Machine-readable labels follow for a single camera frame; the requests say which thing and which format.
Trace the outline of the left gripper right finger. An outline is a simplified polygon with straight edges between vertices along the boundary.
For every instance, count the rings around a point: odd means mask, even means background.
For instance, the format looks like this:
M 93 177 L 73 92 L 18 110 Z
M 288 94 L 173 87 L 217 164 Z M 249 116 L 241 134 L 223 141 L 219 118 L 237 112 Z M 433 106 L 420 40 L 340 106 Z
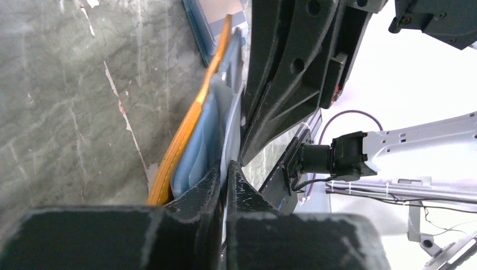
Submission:
M 282 214 L 228 166 L 228 269 L 389 269 L 372 222 L 356 214 Z

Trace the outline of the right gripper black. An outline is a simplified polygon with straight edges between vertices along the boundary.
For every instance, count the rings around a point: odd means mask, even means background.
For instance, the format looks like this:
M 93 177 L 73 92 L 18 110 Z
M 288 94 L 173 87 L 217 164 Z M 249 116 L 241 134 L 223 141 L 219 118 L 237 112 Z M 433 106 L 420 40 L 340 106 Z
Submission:
M 331 37 L 327 70 L 318 107 L 330 108 L 341 96 L 369 20 L 388 1 L 350 1 L 340 7 L 328 30 Z M 419 30 L 456 49 L 476 49 L 476 1 L 392 1 L 395 15 L 388 27 L 393 34 Z

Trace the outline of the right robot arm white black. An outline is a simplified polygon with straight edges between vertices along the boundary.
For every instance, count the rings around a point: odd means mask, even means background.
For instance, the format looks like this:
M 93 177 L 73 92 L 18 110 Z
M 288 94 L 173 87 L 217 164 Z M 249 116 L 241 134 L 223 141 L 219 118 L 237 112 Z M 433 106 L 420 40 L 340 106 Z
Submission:
M 250 64 L 238 160 L 247 165 L 273 139 L 341 95 L 371 17 L 385 1 L 253 1 Z M 476 146 L 476 113 L 397 130 L 355 132 L 330 146 L 294 142 L 278 167 L 286 191 L 300 173 L 355 181 L 425 161 L 450 165 Z

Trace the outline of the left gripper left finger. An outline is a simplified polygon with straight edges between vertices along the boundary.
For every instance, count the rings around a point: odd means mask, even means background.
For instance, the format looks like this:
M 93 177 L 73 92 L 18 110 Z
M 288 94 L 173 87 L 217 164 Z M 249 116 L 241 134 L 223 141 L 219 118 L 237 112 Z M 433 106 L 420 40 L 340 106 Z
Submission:
M 220 165 L 165 206 L 36 208 L 1 251 L 2 269 L 217 269 Z

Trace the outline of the blue open card holder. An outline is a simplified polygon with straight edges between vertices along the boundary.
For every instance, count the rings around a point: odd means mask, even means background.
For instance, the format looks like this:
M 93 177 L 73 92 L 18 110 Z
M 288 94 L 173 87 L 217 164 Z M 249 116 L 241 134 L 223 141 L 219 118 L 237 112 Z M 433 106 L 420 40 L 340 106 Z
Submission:
M 232 15 L 231 28 L 240 28 L 242 45 L 249 33 L 245 11 L 240 0 L 183 0 L 205 66 L 209 66 L 219 42 L 226 15 Z

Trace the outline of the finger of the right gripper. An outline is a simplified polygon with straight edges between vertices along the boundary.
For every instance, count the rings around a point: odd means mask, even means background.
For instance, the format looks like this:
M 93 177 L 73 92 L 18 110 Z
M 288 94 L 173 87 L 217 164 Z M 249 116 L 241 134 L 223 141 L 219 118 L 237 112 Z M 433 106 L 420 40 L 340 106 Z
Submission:
M 345 1 L 253 1 L 250 61 L 242 98 L 239 162 L 248 165 L 275 138 L 314 111 L 301 105 L 319 92 L 303 79 Z

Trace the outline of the orange card holder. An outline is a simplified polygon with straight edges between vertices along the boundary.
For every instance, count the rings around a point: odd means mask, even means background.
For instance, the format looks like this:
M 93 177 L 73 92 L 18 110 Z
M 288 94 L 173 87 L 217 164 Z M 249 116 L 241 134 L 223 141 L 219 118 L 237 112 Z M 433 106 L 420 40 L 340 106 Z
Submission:
M 217 73 L 219 64 L 224 58 L 225 51 L 230 41 L 232 30 L 231 23 L 232 15 L 227 14 L 224 18 L 224 24 L 220 33 L 220 39 L 216 53 L 206 70 L 204 81 L 194 102 L 191 104 L 188 112 L 183 118 L 163 157 L 162 162 L 159 165 L 159 170 L 156 173 L 151 190 L 146 200 L 147 205 L 165 205 L 172 199 L 170 187 L 172 175 L 182 157 L 186 143 L 190 140 L 195 125 L 199 120 L 206 96 L 209 92 L 211 78 L 215 73 Z

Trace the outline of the dark grey credit card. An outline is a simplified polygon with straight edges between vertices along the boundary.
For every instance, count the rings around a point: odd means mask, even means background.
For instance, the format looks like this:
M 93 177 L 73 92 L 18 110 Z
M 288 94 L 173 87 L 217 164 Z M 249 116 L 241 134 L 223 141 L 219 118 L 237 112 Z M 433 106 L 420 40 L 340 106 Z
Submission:
M 210 84 L 218 105 L 221 184 L 226 181 L 230 161 L 236 161 L 240 151 L 242 66 L 242 31 L 235 28 Z

